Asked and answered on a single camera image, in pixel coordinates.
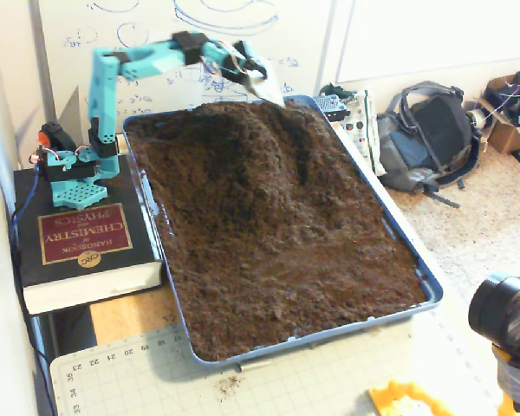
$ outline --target teal robotic arm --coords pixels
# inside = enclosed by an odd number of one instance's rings
[[[224,78],[243,85],[259,98],[283,105],[273,75],[245,42],[227,45],[202,33],[179,32],[172,40],[145,46],[117,51],[97,48],[88,100],[90,146],[75,147],[57,124],[42,127],[47,146],[36,156],[51,184],[54,206],[81,210],[105,198],[106,187],[95,182],[113,178],[120,171],[115,137],[117,77],[138,80],[198,62],[212,63]]]

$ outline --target plastic tray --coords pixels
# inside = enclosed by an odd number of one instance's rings
[[[306,95],[293,95],[290,97],[286,97],[285,100],[286,101],[293,100],[293,102],[296,106],[314,109],[323,116],[323,112],[316,105],[315,101]],[[129,140],[127,139],[127,134],[125,132],[125,124],[128,123],[130,120],[137,119],[137,118],[143,118],[143,117],[150,117],[152,115],[159,115],[159,114],[146,114],[146,115],[134,116],[134,117],[129,117],[125,120],[123,134],[126,138],[127,146],[129,147],[129,153],[131,155],[132,155],[131,144],[129,143]],[[416,270],[416,275],[418,276],[422,289],[424,290],[424,293],[426,294],[426,301],[423,303],[413,305],[404,311],[397,312],[397,313],[394,313],[391,315],[385,315],[385,316],[382,316],[379,318],[370,317],[364,322],[349,323],[347,325],[343,325],[343,326],[332,328],[332,329],[326,329],[324,331],[316,332],[316,333],[310,334],[310,335],[305,335],[303,337],[291,336],[285,342],[280,342],[278,344],[270,345],[270,346],[266,346],[266,347],[265,346],[257,347],[255,349],[249,351],[248,353],[235,355],[235,356],[232,356],[232,357],[227,358],[222,361],[204,361],[204,360],[200,359],[199,357],[197,357],[197,355],[192,350],[192,345],[189,342],[188,345],[192,351],[192,356],[200,364],[207,366],[207,367],[225,367],[225,366],[229,366],[231,364],[243,364],[244,361],[256,359],[258,357],[265,356],[268,354],[278,353],[285,349],[295,348],[295,347],[299,347],[301,345],[312,344],[312,343],[316,343],[319,341],[326,341],[330,338],[335,338],[336,336],[339,336],[339,335],[349,334],[354,331],[359,331],[361,329],[370,328],[370,327],[373,327],[376,325],[380,325],[382,323],[393,322],[393,321],[405,319],[405,318],[407,318],[411,315],[417,314],[419,312],[423,312],[428,309],[435,308],[437,306],[437,304],[441,301],[441,299],[443,298],[443,288],[441,287],[441,284],[438,282],[437,278],[435,277],[433,271],[430,270],[427,260],[422,257],[423,255],[421,253],[418,253],[418,251],[413,246],[412,242],[406,238],[405,232],[400,228],[399,222],[389,211],[388,207],[385,204],[384,199],[382,199],[382,197],[379,194],[379,192],[377,191],[377,189],[375,189],[374,186],[370,184],[370,181],[367,180],[367,175],[373,175],[373,173],[369,171],[369,167],[365,166],[364,163],[360,163],[360,164],[356,163],[353,158],[353,155],[350,152],[349,152],[349,154],[351,155],[351,162],[353,162],[356,165],[356,167],[359,169],[359,171],[361,172],[362,178],[366,181],[367,184],[369,184],[372,187],[372,189],[374,189],[374,193],[376,194],[378,200],[380,201],[380,204],[382,205],[382,207],[384,209],[384,218],[382,219],[382,221],[384,222],[384,224],[386,224],[386,226],[389,230],[389,233],[393,237],[403,238],[406,241],[406,243],[408,244],[408,247],[410,248],[411,252],[417,258],[418,268]],[[132,159],[133,163],[136,165],[136,162],[133,157],[129,158],[129,159]],[[146,173],[144,172],[144,170],[139,170],[139,177],[140,177],[140,182],[142,185],[144,197],[146,199],[147,206],[149,207],[149,212],[151,215],[153,215],[153,211],[155,211],[155,210],[151,207],[156,206],[156,203],[153,201],[153,195],[148,186],[148,179],[146,177]],[[177,289],[173,283],[171,273],[169,272],[169,267],[167,268],[167,275],[169,277],[169,282],[172,287],[173,294],[175,296],[175,301],[177,303],[179,317],[181,318],[181,321],[183,322],[185,335],[188,340],[189,333],[188,333],[187,327],[185,325],[185,317],[183,315],[183,310],[181,309],[181,305],[179,304],[179,299],[177,296]]]

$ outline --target crc logo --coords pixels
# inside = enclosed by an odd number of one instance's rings
[[[87,269],[94,267],[96,264],[100,263],[102,259],[102,256],[97,251],[83,251],[78,257],[77,257],[77,263],[81,267],[85,267]]]

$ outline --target gray backpack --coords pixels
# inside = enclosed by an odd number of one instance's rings
[[[410,107],[412,92],[428,98]],[[424,81],[395,95],[378,114],[380,161],[387,171],[380,176],[383,185],[459,207],[435,192],[455,182],[464,187],[461,179],[478,164],[481,133],[462,108],[463,95],[459,88]]]

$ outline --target yellow plastic part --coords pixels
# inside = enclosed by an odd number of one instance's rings
[[[505,392],[503,392],[503,403],[497,410],[497,416],[520,416],[519,412],[514,411],[512,399]]]
[[[404,408],[401,402],[405,398],[425,403],[432,410],[433,416],[454,416],[445,403],[435,399],[416,382],[401,382],[392,379],[386,386],[372,387],[368,390],[380,416],[401,416]]]

